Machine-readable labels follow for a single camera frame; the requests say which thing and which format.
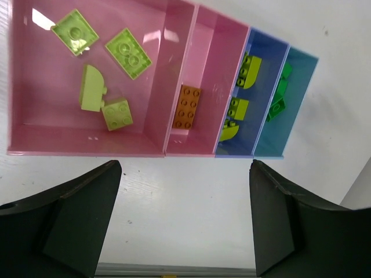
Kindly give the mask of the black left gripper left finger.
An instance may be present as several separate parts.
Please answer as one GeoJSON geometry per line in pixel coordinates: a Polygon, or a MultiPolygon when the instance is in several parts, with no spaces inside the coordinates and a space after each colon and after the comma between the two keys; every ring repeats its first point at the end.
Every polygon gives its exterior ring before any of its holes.
{"type": "Polygon", "coordinates": [[[93,277],[122,167],[80,177],[1,206],[1,277],[93,277]]]}

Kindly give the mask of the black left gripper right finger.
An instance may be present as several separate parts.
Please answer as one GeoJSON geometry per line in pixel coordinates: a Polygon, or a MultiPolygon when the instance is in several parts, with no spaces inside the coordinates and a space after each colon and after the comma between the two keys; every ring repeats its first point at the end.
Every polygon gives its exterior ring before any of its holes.
{"type": "Polygon", "coordinates": [[[249,172],[258,277],[369,277],[370,209],[334,204],[259,160],[249,172]]]}

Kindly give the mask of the lime square lego hollow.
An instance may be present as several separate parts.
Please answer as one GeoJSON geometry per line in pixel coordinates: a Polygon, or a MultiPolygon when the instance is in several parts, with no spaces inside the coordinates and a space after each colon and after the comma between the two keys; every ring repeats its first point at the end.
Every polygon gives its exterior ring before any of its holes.
{"type": "Polygon", "coordinates": [[[223,124],[219,141],[223,142],[232,139],[237,134],[238,130],[239,125],[235,121],[226,119],[223,124]]]}

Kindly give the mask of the pale lime sloped lego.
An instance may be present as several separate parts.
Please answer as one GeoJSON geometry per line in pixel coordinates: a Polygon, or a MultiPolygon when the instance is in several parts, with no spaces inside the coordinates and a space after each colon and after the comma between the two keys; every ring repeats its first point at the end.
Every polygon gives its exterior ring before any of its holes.
{"type": "Polygon", "coordinates": [[[133,124],[129,103],[126,98],[121,97],[107,101],[101,111],[109,131],[133,124]]]}

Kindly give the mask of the lime sloped lego brick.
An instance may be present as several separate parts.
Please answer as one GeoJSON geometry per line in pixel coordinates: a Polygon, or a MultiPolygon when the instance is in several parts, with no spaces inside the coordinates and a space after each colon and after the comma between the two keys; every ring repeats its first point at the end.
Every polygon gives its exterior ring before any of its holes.
{"type": "Polygon", "coordinates": [[[83,66],[79,104],[82,110],[99,112],[104,107],[103,96],[107,94],[104,78],[92,65],[83,66]]]}

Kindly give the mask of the green small lego brick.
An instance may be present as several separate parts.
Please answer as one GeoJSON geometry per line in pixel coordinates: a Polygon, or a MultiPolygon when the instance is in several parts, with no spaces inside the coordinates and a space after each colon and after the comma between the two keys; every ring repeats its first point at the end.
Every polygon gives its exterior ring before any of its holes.
{"type": "Polygon", "coordinates": [[[288,86],[288,81],[286,79],[281,78],[278,82],[278,86],[276,88],[274,97],[282,98],[285,95],[287,86],[288,86]]]}

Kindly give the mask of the lime lego brick edge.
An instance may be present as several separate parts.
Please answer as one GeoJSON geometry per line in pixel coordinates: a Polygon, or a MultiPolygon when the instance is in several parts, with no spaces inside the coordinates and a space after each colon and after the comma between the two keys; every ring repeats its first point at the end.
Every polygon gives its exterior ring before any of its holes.
{"type": "Polygon", "coordinates": [[[262,59],[257,56],[250,56],[246,52],[238,72],[236,85],[243,89],[252,87],[257,79],[262,59]]]}

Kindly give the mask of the brown lego plate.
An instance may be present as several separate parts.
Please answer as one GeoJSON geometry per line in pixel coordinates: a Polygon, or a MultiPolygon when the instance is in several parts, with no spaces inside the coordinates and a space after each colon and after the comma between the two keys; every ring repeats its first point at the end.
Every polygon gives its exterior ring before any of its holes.
{"type": "Polygon", "coordinates": [[[202,89],[182,85],[172,127],[189,130],[195,118],[202,89]]]}

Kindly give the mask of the lone pale lime lego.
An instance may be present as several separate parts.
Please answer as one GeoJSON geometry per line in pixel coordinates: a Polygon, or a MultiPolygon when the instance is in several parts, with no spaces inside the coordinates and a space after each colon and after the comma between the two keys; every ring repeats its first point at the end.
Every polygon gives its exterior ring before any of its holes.
{"type": "Polygon", "coordinates": [[[78,9],[72,10],[52,26],[51,30],[74,56],[79,56],[99,40],[98,34],[78,9]]]}

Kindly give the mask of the dark green square lego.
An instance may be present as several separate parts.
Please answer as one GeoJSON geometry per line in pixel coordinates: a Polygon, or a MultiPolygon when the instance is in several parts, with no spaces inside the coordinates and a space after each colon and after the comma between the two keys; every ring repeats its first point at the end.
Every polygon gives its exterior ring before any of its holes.
{"type": "Polygon", "coordinates": [[[287,79],[288,77],[290,77],[292,71],[293,71],[292,65],[289,62],[286,62],[283,66],[280,78],[287,79]]]}

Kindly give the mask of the light blue container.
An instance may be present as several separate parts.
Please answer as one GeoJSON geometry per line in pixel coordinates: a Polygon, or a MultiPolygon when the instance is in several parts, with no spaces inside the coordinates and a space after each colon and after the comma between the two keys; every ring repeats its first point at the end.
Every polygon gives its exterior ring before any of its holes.
{"type": "Polygon", "coordinates": [[[288,86],[283,96],[286,108],[270,122],[265,120],[254,156],[260,158],[281,158],[291,134],[296,117],[304,100],[308,86],[315,72],[318,58],[295,47],[290,47],[285,63],[293,71],[286,80],[288,86]]]}

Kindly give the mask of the purple blue container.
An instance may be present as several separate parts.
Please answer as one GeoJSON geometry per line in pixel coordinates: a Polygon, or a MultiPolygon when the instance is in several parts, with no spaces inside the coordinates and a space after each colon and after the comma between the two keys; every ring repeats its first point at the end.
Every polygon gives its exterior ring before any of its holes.
{"type": "Polygon", "coordinates": [[[278,79],[286,61],[289,43],[252,27],[245,51],[262,59],[257,78],[249,89],[235,87],[233,97],[246,99],[249,105],[239,130],[230,140],[218,143],[217,158],[252,158],[271,105],[278,79]]]}

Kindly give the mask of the pink container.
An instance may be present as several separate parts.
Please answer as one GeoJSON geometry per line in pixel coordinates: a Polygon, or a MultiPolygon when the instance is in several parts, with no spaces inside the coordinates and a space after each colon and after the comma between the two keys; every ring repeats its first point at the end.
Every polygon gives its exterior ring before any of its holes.
{"type": "Polygon", "coordinates": [[[215,155],[250,27],[190,1],[8,1],[10,155],[163,157],[215,155]],[[78,9],[99,36],[74,56],[53,33],[78,9]],[[105,44],[128,28],[152,64],[135,80],[105,44]],[[79,104],[83,66],[107,94],[126,98],[133,124],[109,131],[79,104]],[[192,127],[172,127],[182,85],[202,89],[192,127]]]}

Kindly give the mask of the aluminium rail front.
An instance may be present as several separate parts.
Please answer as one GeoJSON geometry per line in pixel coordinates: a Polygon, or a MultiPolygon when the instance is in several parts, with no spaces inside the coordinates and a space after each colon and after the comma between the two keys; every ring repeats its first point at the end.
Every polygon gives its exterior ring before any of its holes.
{"type": "Polygon", "coordinates": [[[94,277],[257,277],[254,269],[98,263],[94,277]]]}

